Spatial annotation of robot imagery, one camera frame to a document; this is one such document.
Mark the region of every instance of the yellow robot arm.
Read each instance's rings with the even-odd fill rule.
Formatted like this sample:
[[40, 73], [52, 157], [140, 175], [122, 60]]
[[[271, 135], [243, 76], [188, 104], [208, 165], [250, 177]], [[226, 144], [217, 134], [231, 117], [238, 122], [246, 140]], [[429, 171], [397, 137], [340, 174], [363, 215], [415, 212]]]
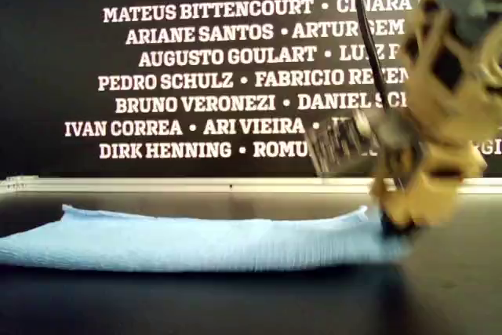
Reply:
[[[480, 177], [486, 168], [473, 142], [495, 137], [502, 125], [501, 15], [502, 0], [421, 0], [407, 20], [400, 50], [409, 72], [407, 107], [384, 104], [381, 111], [359, 111], [343, 125], [328, 121], [306, 132], [321, 176], [347, 171], [347, 160], [378, 147], [371, 194], [390, 232], [447, 221], [463, 180]], [[366, 13], [359, 16], [364, 36]], [[365, 40], [385, 98], [372, 43]]]

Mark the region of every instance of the folded cloth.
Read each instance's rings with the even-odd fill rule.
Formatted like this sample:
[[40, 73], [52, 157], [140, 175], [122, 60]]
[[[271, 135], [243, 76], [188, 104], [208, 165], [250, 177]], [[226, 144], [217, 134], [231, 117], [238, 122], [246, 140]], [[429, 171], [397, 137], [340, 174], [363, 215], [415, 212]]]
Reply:
[[389, 263], [406, 241], [385, 239], [366, 207], [322, 220], [201, 220], [63, 206], [60, 220], [0, 239], [0, 264], [64, 270], [292, 271]]

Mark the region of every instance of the black wall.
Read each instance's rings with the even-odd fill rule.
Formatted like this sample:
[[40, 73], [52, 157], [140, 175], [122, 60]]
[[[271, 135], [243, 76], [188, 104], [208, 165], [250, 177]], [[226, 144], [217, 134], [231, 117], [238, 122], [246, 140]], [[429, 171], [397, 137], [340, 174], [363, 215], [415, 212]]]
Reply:
[[[343, 117], [348, 109], [336, 110], [304, 110], [298, 95], [303, 98], [313, 98], [314, 95], [324, 93], [357, 93], [346, 94], [345, 99], [351, 98], [352, 106], [368, 104], [377, 106], [373, 86], [368, 81], [369, 66], [366, 60], [348, 60], [343, 56], [343, 49], [351, 51], [362, 44], [359, 35], [350, 35], [350, 30], [342, 31], [342, 27], [356, 21], [355, 9], [344, 8], [347, 0], [287, 0], [290, 5], [298, 5], [296, 14], [271, 16], [232, 16], [215, 17], [214, 8], [208, 17], [193, 17], [182, 15], [182, 9], [194, 9], [195, 3], [199, 8], [202, 3], [218, 3], [213, 7], [227, 2], [227, 11], [235, 9], [236, 2], [258, 1], [256, 8], [263, 7], [270, 10], [269, 4], [274, 0], [0, 0], [0, 111], [2, 116], [2, 141], [0, 143], [0, 177], [17, 174], [37, 174], [40, 176], [59, 177], [308, 177], [314, 171], [308, 157], [290, 157], [295, 148], [286, 149], [284, 157], [265, 157], [263, 149], [256, 143], [266, 145], [267, 153], [277, 152], [277, 147], [286, 142], [302, 141], [302, 124], [310, 127], [313, 122], [330, 115]], [[405, 72], [400, 71], [400, 63], [392, 54], [392, 44], [400, 43], [402, 20], [405, 17], [403, 9], [407, 5], [415, 6], [417, 0], [398, 0], [393, 4], [383, 5], [378, 0], [372, 0], [368, 6], [369, 17], [379, 20], [377, 44], [383, 45], [382, 63], [389, 68], [390, 90], [393, 105], [402, 105], [401, 85]], [[117, 7], [117, 15], [122, 8], [131, 6], [143, 7], [160, 5], [169, 12], [163, 20], [145, 20], [128, 22], [112, 22], [106, 20], [110, 14], [104, 9]], [[128, 15], [122, 11], [122, 17]], [[326, 35], [314, 36], [308, 34], [308, 25], [318, 22], [338, 22]], [[237, 34], [235, 40], [208, 42], [208, 32], [216, 33], [213, 29], [223, 29], [228, 25], [254, 25], [254, 33], [261, 31], [262, 38], [249, 39], [254, 33]], [[129, 31], [136, 36], [140, 29], [169, 30], [173, 27], [193, 27], [186, 36], [185, 42], [165, 42], [151, 44], [127, 44]], [[292, 46], [311, 46], [316, 51], [308, 56], [311, 61], [293, 61], [284, 63], [249, 63], [232, 62], [228, 56], [231, 51], [246, 51], [249, 48], [271, 47], [274, 54], [283, 47], [291, 53]], [[213, 64], [162, 65], [148, 67], [143, 54], [149, 52], [183, 51], [183, 50], [215, 50], [218, 49], [223, 57], [221, 62]], [[325, 56], [330, 50], [332, 55]], [[217, 60], [218, 52], [208, 53], [209, 60]], [[337, 83], [322, 86], [291, 86], [297, 80], [291, 80], [292, 75], [287, 71], [304, 70], [336, 70]], [[269, 75], [286, 75], [284, 83], [288, 86], [258, 86], [257, 72], [271, 71]], [[216, 86], [223, 88], [207, 89], [173, 89], [166, 86], [166, 79], [175, 74], [216, 73]], [[100, 90], [100, 76], [111, 75], [151, 75], [156, 79], [153, 90]], [[224, 77], [232, 76], [232, 84], [228, 84]], [[358, 79], [366, 77], [366, 84], [357, 84]], [[239, 95], [259, 95], [255, 105], [256, 110], [248, 111], [194, 111], [184, 105], [199, 106], [203, 110], [204, 104], [211, 101], [208, 96], [215, 96], [220, 101], [225, 97]], [[266, 96], [273, 100], [264, 102]], [[177, 110], [167, 112], [123, 113], [116, 100], [122, 102], [130, 98], [139, 97], [169, 97], [170, 104], [177, 104]], [[280, 133], [281, 130], [266, 128], [265, 134], [253, 133], [253, 128], [246, 133], [242, 125], [248, 124], [246, 119], [258, 119], [265, 125], [262, 118], [288, 118], [296, 122], [294, 133]], [[211, 120], [216, 124], [217, 119], [234, 119], [235, 133], [208, 134]], [[151, 136], [117, 136], [112, 133], [113, 125], [126, 125], [124, 121], [151, 121], [157, 125], [158, 121], [169, 121], [169, 129], [173, 135]], [[65, 122], [76, 122], [68, 126]], [[106, 122], [104, 131], [95, 136], [75, 135], [79, 122]], [[179, 122], [180, 132], [176, 131]], [[165, 152], [181, 143], [229, 143], [228, 148], [221, 151], [219, 158], [173, 158], [166, 153], [159, 158], [147, 155], [147, 144], [164, 143]], [[141, 144], [141, 153], [136, 158], [103, 158], [100, 156], [101, 144]], [[489, 162], [488, 175], [496, 176], [500, 169], [501, 153], [500, 140], [496, 140], [493, 147], [483, 146]], [[300, 145], [299, 152], [304, 151]]]

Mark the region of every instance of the blue towel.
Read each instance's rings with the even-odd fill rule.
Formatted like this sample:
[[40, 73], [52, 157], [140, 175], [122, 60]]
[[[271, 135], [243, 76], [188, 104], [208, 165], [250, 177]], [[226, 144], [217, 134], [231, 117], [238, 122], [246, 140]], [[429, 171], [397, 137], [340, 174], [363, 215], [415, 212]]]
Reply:
[[323, 220], [200, 220], [63, 206], [60, 220], [0, 239], [0, 264], [64, 270], [292, 271], [389, 263], [405, 241], [383, 239], [366, 207]]

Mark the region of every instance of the printed name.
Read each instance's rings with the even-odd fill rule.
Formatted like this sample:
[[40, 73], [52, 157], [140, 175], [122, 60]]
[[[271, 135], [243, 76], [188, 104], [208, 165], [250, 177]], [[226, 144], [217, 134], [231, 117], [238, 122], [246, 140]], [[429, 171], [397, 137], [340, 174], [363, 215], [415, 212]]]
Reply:
[[221, 64], [281, 64], [314, 62], [317, 46], [191, 49], [141, 53], [138, 67], [209, 66]]

